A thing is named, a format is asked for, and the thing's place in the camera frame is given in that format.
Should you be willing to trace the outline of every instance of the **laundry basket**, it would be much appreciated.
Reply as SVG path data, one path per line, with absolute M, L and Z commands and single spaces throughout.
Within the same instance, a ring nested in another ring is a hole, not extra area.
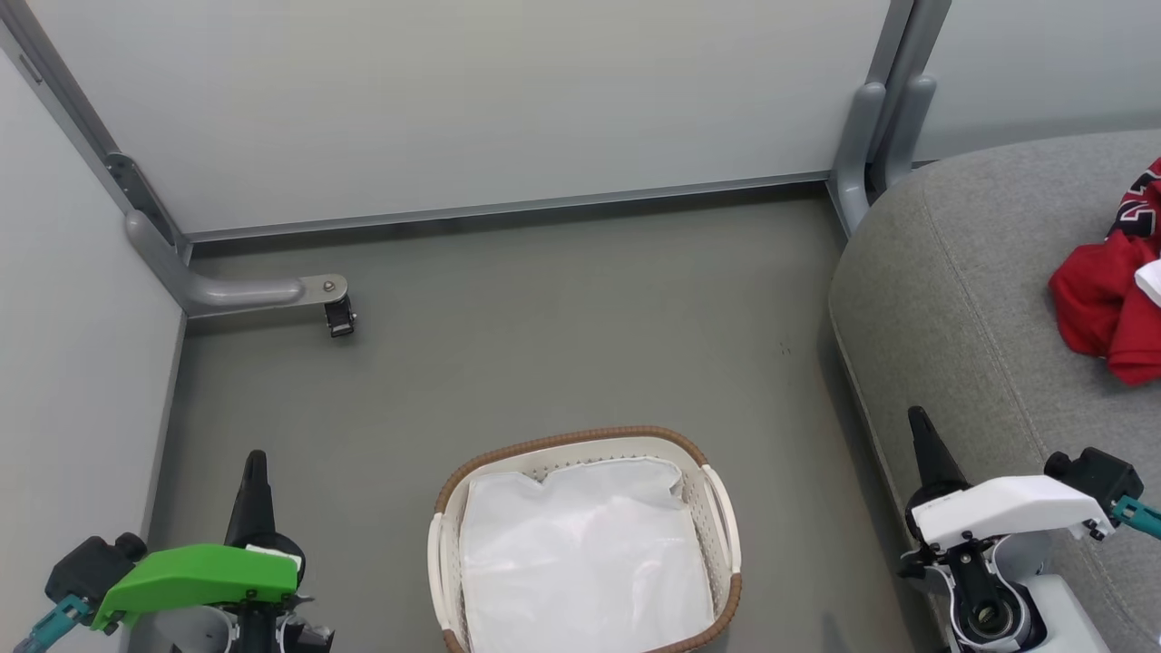
M 471 653 L 460 569 L 460 524 L 470 481 L 500 472 L 520 472 L 543 481 L 549 472 L 570 465 L 634 457 L 661 458 L 682 469 L 682 500 L 693 516 L 714 604 L 714 622 L 708 629 L 649 653 L 693 651 L 726 630 L 742 597 L 742 550 L 726 486 L 701 451 L 684 436 L 658 426 L 622 426 L 505 447 L 478 455 L 452 474 L 440 490 L 427 531 L 427 580 L 448 651 Z

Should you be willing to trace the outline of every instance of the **basket handle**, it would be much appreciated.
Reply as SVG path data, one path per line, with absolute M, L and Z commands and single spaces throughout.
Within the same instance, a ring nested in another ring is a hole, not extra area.
M 444 576 L 440 573 L 439 540 L 442 523 L 444 514 L 437 512 L 432 517 L 432 525 L 427 528 L 427 584 L 431 586 L 432 607 L 435 608 L 440 629 L 452 630 L 452 622 L 447 618 L 447 603 L 444 601 Z
M 742 571 L 742 543 L 737 536 L 737 518 L 734 517 L 734 504 L 730 503 L 729 493 L 721 476 L 709 465 L 702 465 L 701 469 L 709 479 L 709 487 L 713 489 L 714 502 L 717 503 L 717 514 L 726 522 L 726 544 L 729 546 L 730 572 L 737 574 Z

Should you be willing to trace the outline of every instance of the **white plastic cover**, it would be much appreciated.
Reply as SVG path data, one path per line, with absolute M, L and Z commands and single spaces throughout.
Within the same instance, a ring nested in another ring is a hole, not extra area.
M 473 653 L 641 653 L 713 623 L 682 471 L 655 458 L 471 481 L 460 534 Z

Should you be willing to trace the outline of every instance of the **white partition panel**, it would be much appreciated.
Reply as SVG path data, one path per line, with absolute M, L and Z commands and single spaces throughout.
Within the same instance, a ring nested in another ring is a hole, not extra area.
M 1159 34 L 1158 0 L 953 0 L 916 160 L 1161 127 Z
M 30 0 L 186 232 L 827 171 L 888 5 Z
M 0 26 L 0 46 L 12 46 Z M 181 311 L 124 215 L 0 52 L 0 633 L 52 607 L 52 566 L 151 509 Z M 77 629 L 53 652 L 113 653 Z

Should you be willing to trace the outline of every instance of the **gray fabric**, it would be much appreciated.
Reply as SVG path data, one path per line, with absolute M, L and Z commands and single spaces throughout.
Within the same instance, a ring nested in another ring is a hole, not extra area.
M 1159 156 L 1161 131 L 1011 145 L 924 167 L 872 207 L 830 307 L 900 508 L 920 485 L 913 404 L 968 480 L 1039 473 L 1051 452 L 1091 445 L 1132 461 L 1144 500 L 1161 503 L 1161 383 L 1126 388 L 1069 351 L 1046 287 L 1075 246 L 1103 238 Z M 1110 648 L 1158 651 L 1161 541 L 1128 529 L 1055 541 L 1052 568 Z

